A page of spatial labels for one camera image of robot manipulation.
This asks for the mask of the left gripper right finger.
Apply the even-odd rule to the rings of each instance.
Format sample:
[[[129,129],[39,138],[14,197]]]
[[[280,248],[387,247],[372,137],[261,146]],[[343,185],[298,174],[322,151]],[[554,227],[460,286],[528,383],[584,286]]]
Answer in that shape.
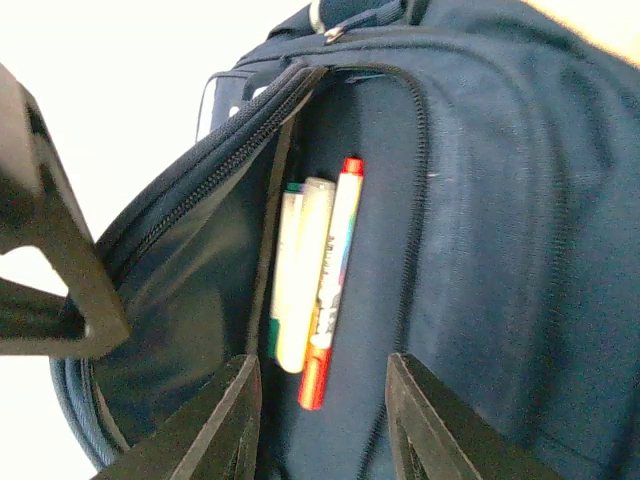
[[[385,402],[398,479],[558,479],[504,438],[417,358],[388,357]]]

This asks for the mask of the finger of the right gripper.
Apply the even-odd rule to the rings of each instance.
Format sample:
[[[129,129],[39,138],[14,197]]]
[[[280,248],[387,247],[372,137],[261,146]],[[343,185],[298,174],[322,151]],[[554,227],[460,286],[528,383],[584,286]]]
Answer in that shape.
[[[35,247],[68,288],[79,314],[62,318],[62,296],[1,282],[4,355],[100,357],[130,335],[35,98],[1,70],[1,251]]]

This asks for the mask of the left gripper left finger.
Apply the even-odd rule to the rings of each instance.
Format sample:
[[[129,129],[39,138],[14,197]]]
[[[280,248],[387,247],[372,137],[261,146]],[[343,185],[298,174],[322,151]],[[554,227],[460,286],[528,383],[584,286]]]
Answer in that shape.
[[[262,387],[254,355],[232,358],[150,437],[97,479],[252,479]]]

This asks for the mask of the green capped marker pen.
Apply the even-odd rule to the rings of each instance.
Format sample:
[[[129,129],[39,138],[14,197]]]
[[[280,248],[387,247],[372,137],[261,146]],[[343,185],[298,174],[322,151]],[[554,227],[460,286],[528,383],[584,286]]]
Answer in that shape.
[[[273,360],[276,359],[279,330],[288,306],[285,289],[295,257],[303,190],[302,183],[291,182],[282,196],[267,345],[267,354]]]

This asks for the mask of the yellow highlighter pen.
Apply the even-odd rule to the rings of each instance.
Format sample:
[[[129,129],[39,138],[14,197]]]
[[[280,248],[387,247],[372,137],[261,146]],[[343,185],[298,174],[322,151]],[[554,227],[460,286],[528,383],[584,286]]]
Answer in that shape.
[[[285,310],[276,345],[279,365],[291,374],[303,369],[335,189],[334,182],[317,177],[309,177],[303,184],[293,263],[285,277]]]

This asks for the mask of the navy blue student backpack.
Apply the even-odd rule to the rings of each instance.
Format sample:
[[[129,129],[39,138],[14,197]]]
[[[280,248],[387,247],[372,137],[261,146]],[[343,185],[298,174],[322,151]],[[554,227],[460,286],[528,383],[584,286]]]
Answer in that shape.
[[[269,181],[364,161],[325,400],[261,362],[260,479],[390,479],[408,353],[567,479],[639,475],[639,72],[520,1],[324,1],[213,76],[210,132],[97,244],[131,335],[51,363],[97,469],[248,342]]]

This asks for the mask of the red capped marker pen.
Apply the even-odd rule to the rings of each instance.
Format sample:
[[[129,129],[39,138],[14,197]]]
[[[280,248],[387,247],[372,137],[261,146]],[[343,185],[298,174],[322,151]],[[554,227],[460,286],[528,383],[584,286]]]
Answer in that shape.
[[[308,411],[322,407],[331,351],[364,180],[364,161],[347,157],[338,177],[298,393]]]

